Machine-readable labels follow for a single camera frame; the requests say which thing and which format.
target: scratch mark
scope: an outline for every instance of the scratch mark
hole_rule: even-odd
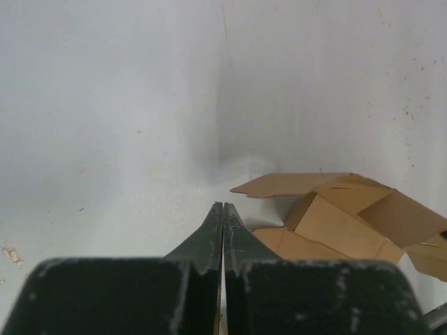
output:
[[[221,7],[222,7],[222,16],[223,16],[223,27],[225,29],[225,41],[226,41],[226,48],[228,50],[228,58],[230,59],[230,69],[231,74],[233,74],[233,62],[231,61],[231,53],[230,53],[230,43],[228,42],[228,32],[226,30],[226,18],[225,18],[225,10],[224,10],[224,3],[221,0]]]

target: cardboard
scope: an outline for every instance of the cardboard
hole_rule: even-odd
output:
[[[267,174],[233,188],[251,198],[299,195],[285,228],[254,231],[284,259],[376,259],[447,281],[447,219],[354,173]]]

